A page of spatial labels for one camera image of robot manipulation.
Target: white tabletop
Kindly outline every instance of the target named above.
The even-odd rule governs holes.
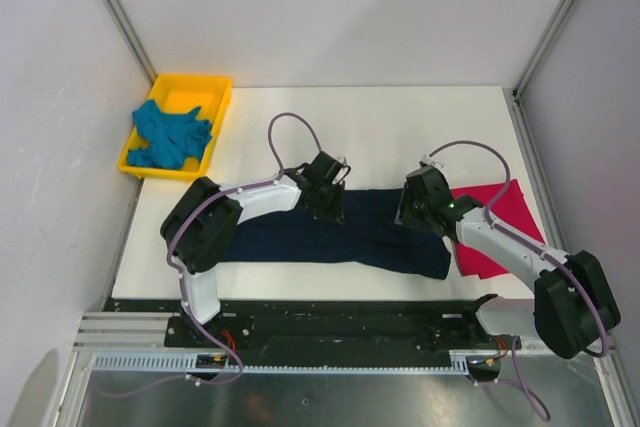
[[[305,117],[323,149],[344,156],[353,170],[347,189],[400,188],[422,156],[457,139],[485,142],[500,151],[518,179],[542,231],[531,183],[507,104],[499,87],[340,87],[234,89],[208,175],[242,183],[276,171],[267,146],[270,119],[285,111]],[[306,128],[283,118],[274,142],[285,166],[310,161],[316,148]],[[474,147],[438,155],[452,188],[504,180],[500,163]],[[142,187],[112,296],[177,299],[176,272],[165,263],[160,225],[188,188],[179,181],[147,179]],[[218,293],[234,299],[449,300],[486,293],[530,298],[514,276],[462,277],[452,261],[446,280],[398,274],[355,262],[341,264],[229,262],[215,267]]]

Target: silver metal sheet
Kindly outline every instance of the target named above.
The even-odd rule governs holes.
[[[613,425],[593,361],[581,356],[522,358],[530,387],[554,426]],[[110,392],[167,374],[94,372]],[[510,361],[504,378],[515,378]],[[80,425],[102,426],[538,426],[520,391],[473,387],[460,376],[248,374],[224,387],[177,380],[120,400],[87,396]]]

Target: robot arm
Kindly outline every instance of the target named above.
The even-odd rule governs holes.
[[[187,190],[162,224],[160,233],[170,245],[178,229],[206,199],[228,193],[203,210],[178,241],[174,261],[185,267],[184,286],[191,311],[204,324],[220,311],[213,267],[224,258],[238,224],[271,212],[311,209],[316,218],[343,221],[344,177],[350,167],[325,152],[310,164],[284,170],[279,180],[257,188],[217,185],[201,177]]]
[[[585,288],[606,330],[620,323],[620,312],[598,260],[575,256],[526,236],[495,219],[489,223],[481,202],[454,199],[444,175],[421,163],[405,182],[397,222],[448,237],[505,267],[533,293],[534,301],[487,296],[476,313],[491,335],[537,334],[557,355],[572,358],[599,338],[596,321],[583,298],[553,262],[566,267]]]

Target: pink fabric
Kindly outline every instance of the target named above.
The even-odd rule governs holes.
[[[486,205],[501,187],[502,184],[480,185],[452,189],[452,193],[454,198],[458,198],[461,195],[470,195]],[[500,200],[494,204],[491,211],[495,216],[513,225],[516,229],[540,242],[544,242],[542,234],[527,207],[517,180],[512,180],[509,183],[509,188]],[[508,273],[484,254],[464,245],[457,244],[455,246],[455,255],[458,261],[458,269],[462,275],[478,275],[481,279],[489,279]]]

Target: blue cloth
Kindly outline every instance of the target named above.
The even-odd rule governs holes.
[[[211,140],[211,122],[196,120],[199,112],[196,107],[188,114],[165,114],[155,100],[147,100],[133,113],[133,122],[149,146],[130,150],[129,165],[179,170],[187,157],[202,160]]]
[[[347,190],[344,224],[314,219],[309,210],[273,212],[238,225],[227,262],[355,261],[445,279],[451,254],[438,236],[394,223],[402,190]]]

